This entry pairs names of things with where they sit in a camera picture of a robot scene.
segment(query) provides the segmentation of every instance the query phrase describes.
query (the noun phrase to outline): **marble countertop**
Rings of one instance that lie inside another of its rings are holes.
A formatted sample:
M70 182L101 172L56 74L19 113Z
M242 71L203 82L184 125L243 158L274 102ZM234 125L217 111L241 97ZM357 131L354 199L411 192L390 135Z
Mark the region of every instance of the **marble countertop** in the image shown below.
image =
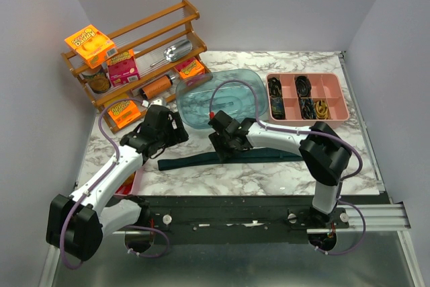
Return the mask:
M363 158L363 170L358 176L344 182L342 194L379 194L375 170L336 53L209 51L201 54L201 58L212 72L244 68L255 71L262 79L268 73L278 72L336 74L351 114L350 119L336 132L353 145ZM176 109L174 102L169 106ZM135 124L113 135L116 142L133 127ZM213 151L208 139L212 130L185 127L189 140L167 149L158 159L175 159ZM78 185L86 183L113 153L112 146L101 135L96 120ZM356 168L357 160L352 157L345 172L351 173ZM311 195L314 193L315 181L304 162L205 165L159 171L157 159L154 159L145 163L143 176L136 178L135 186L140 195Z

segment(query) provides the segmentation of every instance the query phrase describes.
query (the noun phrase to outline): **dark green strap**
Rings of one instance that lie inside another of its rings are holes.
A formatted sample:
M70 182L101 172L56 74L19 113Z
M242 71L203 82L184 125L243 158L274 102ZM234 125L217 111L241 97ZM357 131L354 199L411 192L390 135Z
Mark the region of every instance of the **dark green strap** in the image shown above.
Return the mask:
M301 156L297 156L285 151L279 151L271 148L251 149L243 151L223 162L224 164L240 163L279 163L283 161L302 161ZM221 164L218 155L215 152L202 153L199 155L178 158L178 159L161 159L158 161L160 171L178 169L189 166L215 165Z

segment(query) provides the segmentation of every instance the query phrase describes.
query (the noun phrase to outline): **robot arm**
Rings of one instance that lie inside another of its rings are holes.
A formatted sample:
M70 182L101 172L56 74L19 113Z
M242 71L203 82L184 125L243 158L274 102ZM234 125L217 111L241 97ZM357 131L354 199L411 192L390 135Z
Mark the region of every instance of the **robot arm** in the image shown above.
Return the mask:
M142 215L142 208L130 200L122 200L106 208L116 190L158 151L162 153L166 148L187 140L188 134L177 112L173 113L164 106L151 105L144 121L121 139L118 160L116 155L111 157L84 186L69 197L58 195L53 199L46 241L56 247L60 245L61 229L66 217L80 201L67 227L64 248L80 260L91 258L103 236L135 223ZM114 168L98 182L112 163L115 164Z
M310 173L316 180L315 195L311 211L320 222L329 222L337 205L342 172L348 166L351 152L329 138L298 134L301 130L312 130L336 136L324 122L316 122L312 127L285 127L297 134L268 130L247 118L241 124L223 111L219 111L209 122L215 133L209 136L220 160L229 158L236 151L256 147L279 149L301 155Z

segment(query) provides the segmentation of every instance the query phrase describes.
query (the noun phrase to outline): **clear blue plastic tray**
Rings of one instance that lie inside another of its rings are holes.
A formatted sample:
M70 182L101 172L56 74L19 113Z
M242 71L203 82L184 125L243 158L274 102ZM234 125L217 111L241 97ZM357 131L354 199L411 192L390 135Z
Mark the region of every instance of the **clear blue plastic tray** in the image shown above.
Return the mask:
M195 129L210 128L210 97L219 84L233 79L245 81L253 87L258 98L259 115L266 113L267 92L260 76L254 71L239 69L198 75L179 82L176 87L176 101L182 121ZM254 96L242 83L227 83L216 92L212 109L215 114L223 110L239 122L245 118L255 118Z

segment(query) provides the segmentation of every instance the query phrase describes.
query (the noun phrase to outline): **orange snack box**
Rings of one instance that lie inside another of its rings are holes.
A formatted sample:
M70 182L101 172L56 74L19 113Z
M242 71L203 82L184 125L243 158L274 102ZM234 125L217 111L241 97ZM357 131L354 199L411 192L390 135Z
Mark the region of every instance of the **orange snack box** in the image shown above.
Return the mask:
M204 67L198 59L191 57L175 66L176 71L179 73L181 80L188 77L194 77L199 74L204 74Z
M113 104L115 101L129 98L126 93L119 95L105 103L105 107ZM114 105L109 109L108 114L112 120L116 123L119 129L128 125L134 119L140 116L140 111L137 105L133 101L123 101Z
M64 41L92 69L118 53L115 43L93 25L88 25Z

